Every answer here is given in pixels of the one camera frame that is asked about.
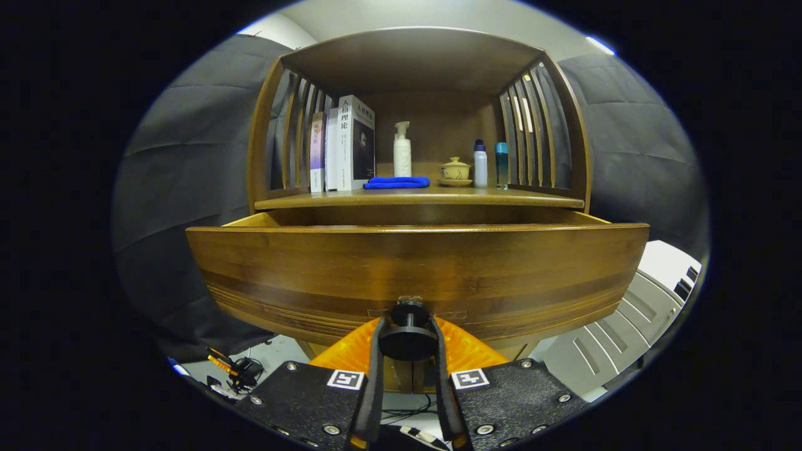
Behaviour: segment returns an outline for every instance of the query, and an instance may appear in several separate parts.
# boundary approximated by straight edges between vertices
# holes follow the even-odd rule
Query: white wall
[[[306,47],[318,41],[292,19],[280,13],[261,18],[237,34],[270,39],[291,49]]]
[[[544,48],[558,61],[602,52],[580,31],[513,0],[304,0],[280,13],[318,41],[391,26],[451,26]]]

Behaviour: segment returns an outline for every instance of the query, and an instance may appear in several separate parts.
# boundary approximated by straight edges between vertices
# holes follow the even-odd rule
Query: book
[[[312,129],[310,130],[310,150],[309,150],[309,187],[312,193],[323,192],[323,149],[326,126],[326,113],[316,112],[312,115]]]
[[[338,172],[337,172],[337,141],[339,140],[339,108],[331,108],[329,115],[326,118],[326,148],[323,152],[323,167],[325,168],[324,176],[326,178],[325,190],[337,190]]]
[[[339,100],[338,189],[361,189],[376,174],[375,116],[355,95]]]

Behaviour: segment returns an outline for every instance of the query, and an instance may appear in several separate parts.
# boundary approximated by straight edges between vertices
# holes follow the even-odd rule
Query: book spine
[[[339,141],[337,146],[338,152],[338,185],[337,190],[351,191],[351,179],[353,177],[353,169],[351,168],[351,132],[352,132],[353,114],[351,105],[345,103],[340,107],[340,129]]]
[[[323,167],[326,176],[326,191],[337,189],[337,147],[339,142],[339,108],[331,108],[326,119],[326,151]]]
[[[312,116],[312,130],[310,132],[310,191],[322,193],[323,191],[323,138],[325,133],[326,113],[314,113]]]

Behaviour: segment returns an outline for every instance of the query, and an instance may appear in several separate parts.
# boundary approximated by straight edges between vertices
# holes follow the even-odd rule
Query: pump dispenser
[[[407,127],[409,127],[408,120],[395,125],[398,132],[393,141],[394,177],[412,177],[412,146],[407,139]]]

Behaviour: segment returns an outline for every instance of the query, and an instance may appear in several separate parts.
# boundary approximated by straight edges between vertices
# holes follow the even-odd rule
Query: wooden cabinet
[[[538,67],[548,72],[568,126],[569,189],[556,188],[559,149]],[[271,130],[287,73],[288,114]],[[409,120],[413,175],[433,186],[310,193],[310,117],[347,94],[375,111],[377,175],[392,176],[392,126]],[[267,145],[275,133],[283,134],[280,148]],[[436,186],[439,165],[450,156],[471,161],[476,138],[491,150],[491,186],[492,146],[509,143],[510,189]],[[273,152],[282,180],[271,190]],[[189,245],[223,311],[298,339],[312,354],[407,295],[511,359],[528,354],[539,339],[612,313],[649,233],[646,224],[587,214],[581,114],[548,54],[468,30],[376,30],[283,55],[257,101],[246,177],[252,214],[189,228]],[[423,387],[418,364],[395,364],[395,374],[402,368],[411,381],[397,389]]]

